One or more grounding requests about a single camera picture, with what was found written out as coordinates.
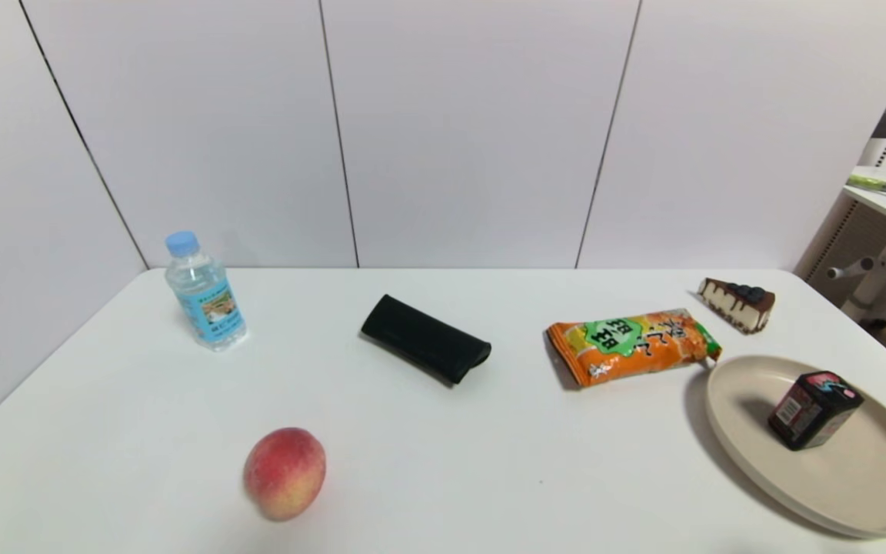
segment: plastic water bottle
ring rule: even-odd
[[[190,231],[166,236],[166,248],[173,255],[166,268],[166,282],[190,319],[197,342],[220,352],[242,340],[247,333],[245,320],[231,293],[224,264],[206,255]]]

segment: snack package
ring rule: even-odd
[[[685,309],[546,330],[580,386],[720,357],[720,345]]]

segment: round plate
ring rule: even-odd
[[[768,425],[795,379],[816,371],[766,355],[723,362],[707,383],[710,424],[734,462],[774,500],[834,532],[885,537],[886,408],[881,403],[864,394],[864,404],[825,445],[799,452],[785,448]]]

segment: cake slice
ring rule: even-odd
[[[710,309],[745,335],[763,329],[774,306],[774,293],[761,287],[724,283],[710,278],[699,285],[699,295]]]

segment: green label on bag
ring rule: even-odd
[[[628,357],[633,353],[641,337],[640,323],[632,319],[604,319],[587,323],[587,342],[597,346],[604,354],[620,354]]]

